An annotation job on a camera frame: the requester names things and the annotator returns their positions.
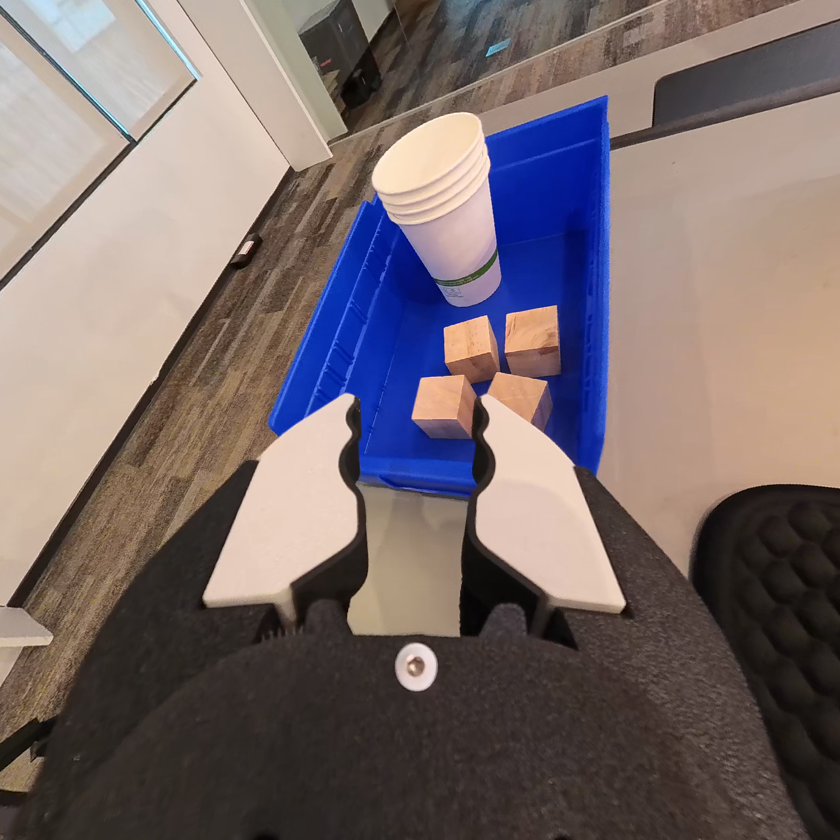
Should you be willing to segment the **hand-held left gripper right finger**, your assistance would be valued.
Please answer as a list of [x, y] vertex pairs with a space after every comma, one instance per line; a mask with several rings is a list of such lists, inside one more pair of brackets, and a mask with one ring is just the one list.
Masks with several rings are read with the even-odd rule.
[[627, 600], [572, 460], [490, 395], [476, 402], [472, 429], [461, 635], [479, 635], [504, 604], [521, 608], [532, 636], [570, 636], [566, 610], [621, 614]]

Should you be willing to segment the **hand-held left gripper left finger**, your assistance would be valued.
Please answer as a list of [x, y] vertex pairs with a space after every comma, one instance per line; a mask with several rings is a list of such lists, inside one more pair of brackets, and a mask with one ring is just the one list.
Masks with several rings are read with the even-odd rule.
[[348, 619], [368, 574], [361, 402], [342, 394], [259, 457], [203, 593], [207, 608], [272, 605], [284, 629], [335, 602]]

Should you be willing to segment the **light wooden cube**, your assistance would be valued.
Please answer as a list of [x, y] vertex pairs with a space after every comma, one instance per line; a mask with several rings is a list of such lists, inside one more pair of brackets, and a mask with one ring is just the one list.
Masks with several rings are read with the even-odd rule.
[[430, 438], [471, 439], [476, 393], [463, 374], [419, 380], [412, 420]]
[[444, 328], [444, 362], [451, 375], [471, 384], [491, 381], [500, 372], [497, 339], [488, 316]]
[[531, 378], [561, 373], [557, 305], [507, 314], [505, 356], [509, 372]]
[[553, 410], [546, 381], [527, 376], [498, 372], [487, 391], [515, 414], [544, 432]]

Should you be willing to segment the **blue plastic bin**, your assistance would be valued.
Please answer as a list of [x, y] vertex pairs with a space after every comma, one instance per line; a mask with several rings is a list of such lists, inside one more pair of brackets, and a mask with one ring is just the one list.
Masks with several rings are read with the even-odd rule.
[[[510, 312], [556, 305], [561, 373], [545, 433], [597, 473], [606, 430], [610, 126], [606, 96], [494, 133], [499, 289], [476, 308], [500, 345]], [[412, 420], [421, 378], [446, 375], [447, 304], [380, 199], [363, 202], [291, 364], [269, 427], [284, 434], [344, 392], [360, 399], [363, 482], [468, 497], [475, 446]]]

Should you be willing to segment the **black quilted wrist rest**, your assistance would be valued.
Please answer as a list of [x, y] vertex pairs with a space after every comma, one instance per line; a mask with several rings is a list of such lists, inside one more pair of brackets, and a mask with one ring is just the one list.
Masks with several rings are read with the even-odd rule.
[[839, 489], [758, 486], [703, 521], [689, 577], [760, 709], [810, 838], [839, 838]]

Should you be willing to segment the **dark grey box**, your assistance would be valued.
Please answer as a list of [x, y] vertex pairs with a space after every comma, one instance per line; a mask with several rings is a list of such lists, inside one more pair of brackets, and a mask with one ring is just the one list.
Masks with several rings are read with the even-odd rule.
[[382, 75], [352, 1], [329, 2], [298, 34], [340, 110], [358, 109], [380, 90]]

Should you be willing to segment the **large window with blinds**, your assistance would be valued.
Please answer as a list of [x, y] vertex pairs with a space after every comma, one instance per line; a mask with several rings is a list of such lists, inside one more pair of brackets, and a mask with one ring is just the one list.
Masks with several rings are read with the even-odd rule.
[[150, 2], [1, 2], [2, 287], [199, 77]]

